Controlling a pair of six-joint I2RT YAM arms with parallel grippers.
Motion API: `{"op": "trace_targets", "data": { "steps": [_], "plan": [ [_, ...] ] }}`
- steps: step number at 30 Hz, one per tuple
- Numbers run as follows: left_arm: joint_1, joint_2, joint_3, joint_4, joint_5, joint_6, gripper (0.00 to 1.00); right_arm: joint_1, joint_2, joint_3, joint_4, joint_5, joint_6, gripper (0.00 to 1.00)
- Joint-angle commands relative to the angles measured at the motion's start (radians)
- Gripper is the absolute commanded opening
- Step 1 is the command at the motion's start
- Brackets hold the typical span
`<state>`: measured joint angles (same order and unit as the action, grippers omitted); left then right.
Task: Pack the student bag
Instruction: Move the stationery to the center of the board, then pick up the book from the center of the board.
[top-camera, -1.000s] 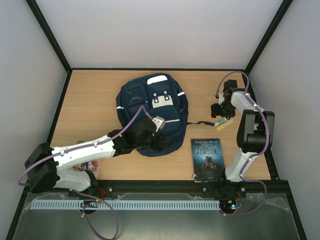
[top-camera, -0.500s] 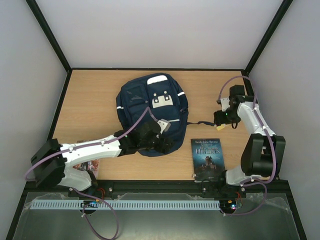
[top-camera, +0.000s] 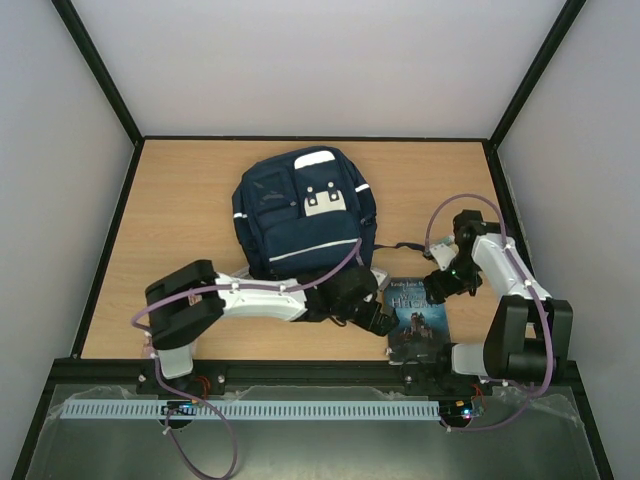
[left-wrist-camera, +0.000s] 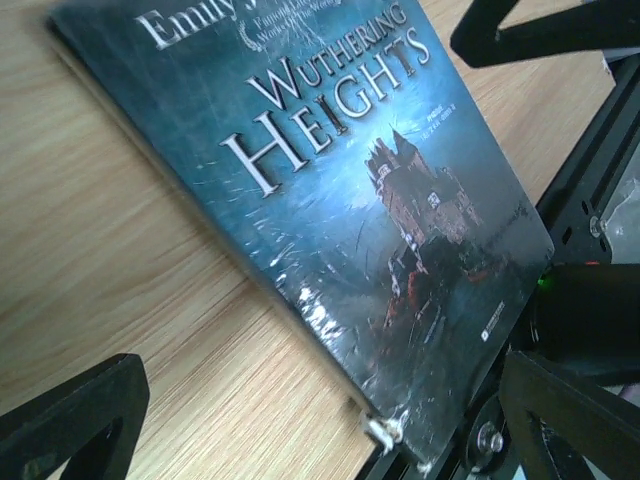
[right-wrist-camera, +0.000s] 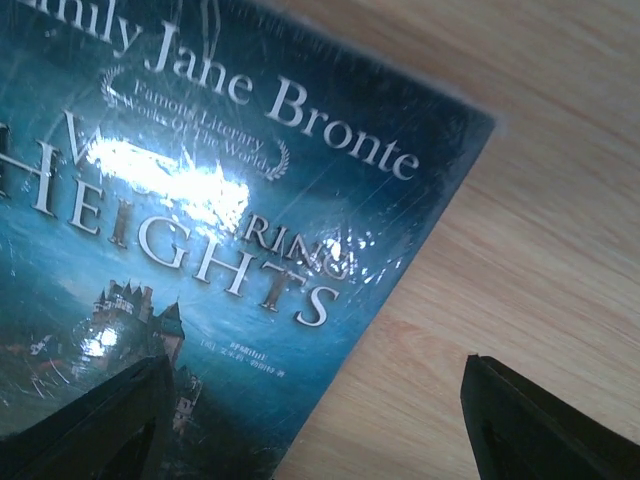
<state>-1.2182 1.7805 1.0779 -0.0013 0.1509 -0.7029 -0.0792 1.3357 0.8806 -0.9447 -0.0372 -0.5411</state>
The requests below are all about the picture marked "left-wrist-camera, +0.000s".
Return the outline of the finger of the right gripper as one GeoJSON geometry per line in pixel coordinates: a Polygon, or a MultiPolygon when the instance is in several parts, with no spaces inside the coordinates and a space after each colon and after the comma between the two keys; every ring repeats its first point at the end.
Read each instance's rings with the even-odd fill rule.
{"type": "Polygon", "coordinates": [[[470,67],[639,45],[637,1],[591,1],[502,29],[514,1],[473,1],[450,37],[470,67]]]}

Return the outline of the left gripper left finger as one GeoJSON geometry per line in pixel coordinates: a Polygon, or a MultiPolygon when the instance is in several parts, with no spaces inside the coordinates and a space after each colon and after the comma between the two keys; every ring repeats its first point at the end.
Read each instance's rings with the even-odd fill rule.
{"type": "Polygon", "coordinates": [[[149,399],[141,357],[108,358],[1,416],[1,477],[124,479],[149,399]]]}

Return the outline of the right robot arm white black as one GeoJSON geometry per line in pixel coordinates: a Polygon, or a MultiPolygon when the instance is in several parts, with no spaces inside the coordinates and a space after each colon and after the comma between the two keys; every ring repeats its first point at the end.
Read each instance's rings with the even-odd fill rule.
{"type": "MultiPolygon", "coordinates": [[[[579,51],[639,47],[635,1],[586,1],[511,27],[510,1],[473,2],[450,45],[481,68],[579,51]]],[[[553,240],[520,323],[520,343],[602,386],[639,379],[639,264],[617,264],[602,220],[639,146],[639,58],[614,70],[615,87],[538,201],[553,240]]]]}

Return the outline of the dark blue fantasy book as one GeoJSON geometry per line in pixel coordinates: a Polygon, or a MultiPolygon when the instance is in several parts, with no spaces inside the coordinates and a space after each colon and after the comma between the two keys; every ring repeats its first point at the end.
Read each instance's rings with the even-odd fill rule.
{"type": "Polygon", "coordinates": [[[428,475],[553,253],[416,1],[63,1],[68,60],[428,475]]]}

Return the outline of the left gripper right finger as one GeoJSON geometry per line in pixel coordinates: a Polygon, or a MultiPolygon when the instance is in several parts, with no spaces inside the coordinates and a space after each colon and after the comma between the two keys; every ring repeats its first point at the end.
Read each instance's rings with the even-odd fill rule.
{"type": "Polygon", "coordinates": [[[639,408],[534,353],[505,357],[499,399],[528,479],[639,477],[639,408]]]}

